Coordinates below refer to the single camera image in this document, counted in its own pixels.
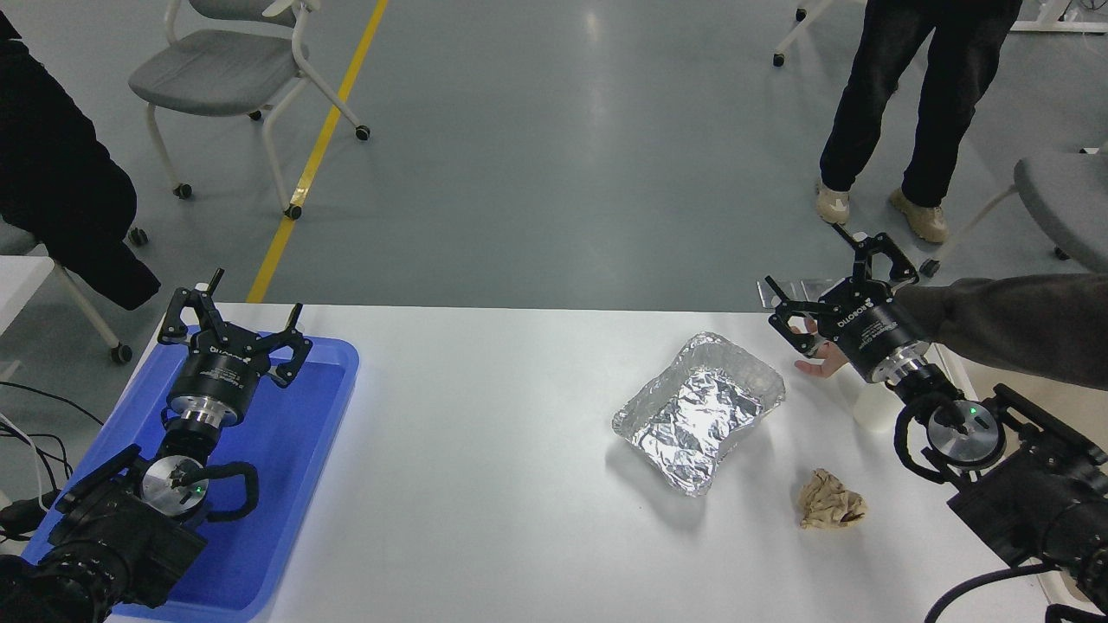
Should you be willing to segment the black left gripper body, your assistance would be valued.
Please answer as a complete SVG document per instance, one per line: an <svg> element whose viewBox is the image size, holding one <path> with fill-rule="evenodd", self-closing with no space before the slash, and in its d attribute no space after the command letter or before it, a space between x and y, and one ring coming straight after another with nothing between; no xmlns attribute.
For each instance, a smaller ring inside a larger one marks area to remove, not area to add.
<svg viewBox="0 0 1108 623"><path fill-rule="evenodd" d="M226 339L214 331L191 335L189 355L171 386L171 410L184 411L204 400L220 404L225 411L248 410L261 378L252 364L260 339L253 331L237 331Z"/></svg>

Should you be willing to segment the person's hand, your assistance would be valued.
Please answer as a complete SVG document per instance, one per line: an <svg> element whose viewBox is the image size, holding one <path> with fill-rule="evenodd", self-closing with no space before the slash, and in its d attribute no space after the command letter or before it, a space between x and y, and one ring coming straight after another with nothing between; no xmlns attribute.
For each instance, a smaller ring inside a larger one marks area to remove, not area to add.
<svg viewBox="0 0 1108 623"><path fill-rule="evenodd" d="M844 356L837 344L827 343L822 338L818 331L818 324L814 320L806 317L803 328L796 326L796 323L789 324L789 327L793 334L812 334L821 339L814 355L793 362L796 370L808 377L825 379L847 366L847 356Z"/></svg>

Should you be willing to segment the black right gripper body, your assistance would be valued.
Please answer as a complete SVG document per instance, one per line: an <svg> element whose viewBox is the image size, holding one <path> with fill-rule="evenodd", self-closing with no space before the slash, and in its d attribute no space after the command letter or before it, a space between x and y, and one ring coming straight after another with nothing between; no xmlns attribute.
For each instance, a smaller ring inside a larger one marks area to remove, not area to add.
<svg viewBox="0 0 1108 623"><path fill-rule="evenodd" d="M819 298L834 308L815 320L863 378L906 378L926 365L930 343L883 280L842 279Z"/></svg>

